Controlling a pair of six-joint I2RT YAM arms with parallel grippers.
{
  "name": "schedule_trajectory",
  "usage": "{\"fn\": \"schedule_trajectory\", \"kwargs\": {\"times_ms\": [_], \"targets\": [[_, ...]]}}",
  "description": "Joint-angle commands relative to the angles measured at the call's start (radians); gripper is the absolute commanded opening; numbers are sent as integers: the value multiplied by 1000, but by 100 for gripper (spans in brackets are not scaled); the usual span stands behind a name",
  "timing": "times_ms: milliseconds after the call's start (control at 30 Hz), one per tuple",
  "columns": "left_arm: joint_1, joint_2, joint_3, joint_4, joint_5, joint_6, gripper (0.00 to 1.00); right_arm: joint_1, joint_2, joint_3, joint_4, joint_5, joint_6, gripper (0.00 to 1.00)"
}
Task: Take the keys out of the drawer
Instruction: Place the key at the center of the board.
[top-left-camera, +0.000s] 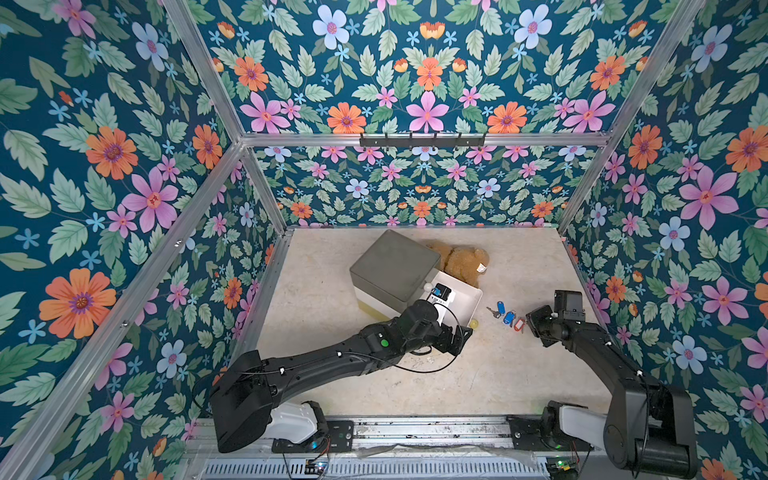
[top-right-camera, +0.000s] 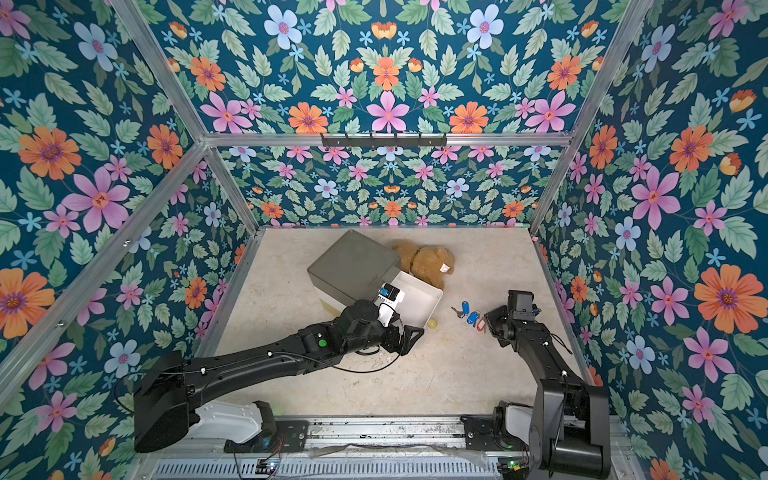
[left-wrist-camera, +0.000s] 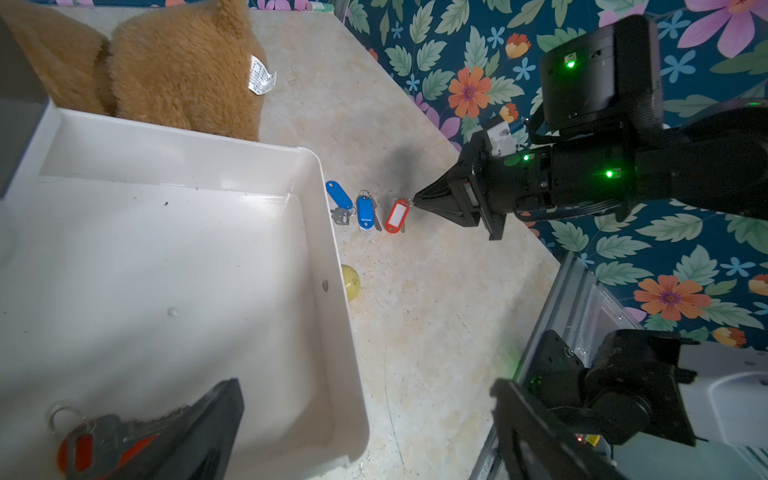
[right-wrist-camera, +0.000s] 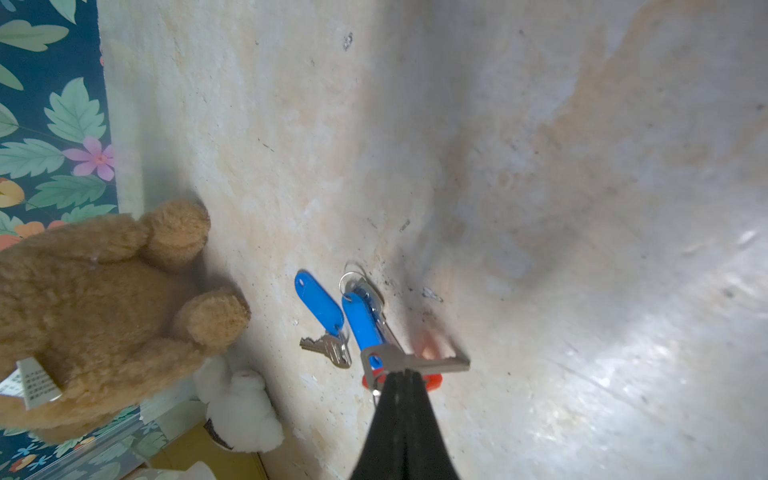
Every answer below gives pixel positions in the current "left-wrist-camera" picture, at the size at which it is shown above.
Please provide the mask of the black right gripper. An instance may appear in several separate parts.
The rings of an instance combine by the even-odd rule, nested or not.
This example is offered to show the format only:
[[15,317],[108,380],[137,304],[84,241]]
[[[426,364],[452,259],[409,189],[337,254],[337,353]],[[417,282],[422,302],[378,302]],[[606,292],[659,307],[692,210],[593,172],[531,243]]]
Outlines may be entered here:
[[555,208],[551,146],[530,148],[519,140],[515,153],[493,157],[482,128],[472,131],[460,157],[459,177],[448,173],[414,195],[413,204],[461,227],[480,219],[489,239],[503,238],[508,216],[545,214]]

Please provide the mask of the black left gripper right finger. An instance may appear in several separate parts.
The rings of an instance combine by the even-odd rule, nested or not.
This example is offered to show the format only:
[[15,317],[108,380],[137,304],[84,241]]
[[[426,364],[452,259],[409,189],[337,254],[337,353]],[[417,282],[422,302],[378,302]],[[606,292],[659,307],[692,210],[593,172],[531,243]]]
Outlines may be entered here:
[[510,479],[621,479],[541,402],[512,380],[490,389],[497,452]]

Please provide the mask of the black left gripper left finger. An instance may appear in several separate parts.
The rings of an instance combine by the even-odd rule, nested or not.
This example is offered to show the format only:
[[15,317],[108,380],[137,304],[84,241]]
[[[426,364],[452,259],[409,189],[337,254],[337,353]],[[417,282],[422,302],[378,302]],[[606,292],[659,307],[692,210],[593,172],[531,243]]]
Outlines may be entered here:
[[221,479],[245,410],[240,382],[216,384],[108,479]]

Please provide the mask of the key with blue tag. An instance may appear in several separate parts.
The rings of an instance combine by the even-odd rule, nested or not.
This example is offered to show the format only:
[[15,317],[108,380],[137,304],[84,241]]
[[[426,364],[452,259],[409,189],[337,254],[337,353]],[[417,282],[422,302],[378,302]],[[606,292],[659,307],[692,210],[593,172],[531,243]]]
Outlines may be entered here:
[[348,226],[355,213],[355,205],[342,186],[333,180],[325,183],[327,194],[336,207],[331,210],[331,218],[336,225]]
[[356,198],[357,221],[364,231],[382,231],[377,215],[377,204],[368,190],[361,190]]

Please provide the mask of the white drawer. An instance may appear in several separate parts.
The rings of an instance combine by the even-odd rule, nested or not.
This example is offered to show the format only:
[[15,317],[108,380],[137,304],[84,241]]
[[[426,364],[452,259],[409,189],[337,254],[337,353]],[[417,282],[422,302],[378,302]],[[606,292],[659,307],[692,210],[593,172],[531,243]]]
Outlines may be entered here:
[[227,475],[307,479],[370,440],[319,158],[50,108],[1,252],[1,475],[56,479],[78,419],[240,382]]

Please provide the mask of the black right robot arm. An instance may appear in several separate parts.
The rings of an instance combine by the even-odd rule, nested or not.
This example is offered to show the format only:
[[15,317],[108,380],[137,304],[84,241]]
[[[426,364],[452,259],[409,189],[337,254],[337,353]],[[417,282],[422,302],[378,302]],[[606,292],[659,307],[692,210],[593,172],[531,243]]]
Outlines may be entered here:
[[414,205],[503,236],[528,222],[585,215],[624,220],[641,202],[674,199],[756,220],[767,216],[767,104],[735,99],[685,124],[663,122],[656,24],[639,15],[581,35],[539,64],[542,102],[510,152],[500,126],[476,132]]

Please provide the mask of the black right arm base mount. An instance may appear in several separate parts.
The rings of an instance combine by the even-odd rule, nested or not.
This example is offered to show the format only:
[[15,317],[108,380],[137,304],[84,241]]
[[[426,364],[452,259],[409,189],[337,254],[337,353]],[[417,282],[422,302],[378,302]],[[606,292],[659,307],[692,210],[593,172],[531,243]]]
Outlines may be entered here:
[[[732,327],[677,330],[567,256],[512,378],[621,479],[763,479],[767,354]],[[510,479],[494,427],[471,477]]]

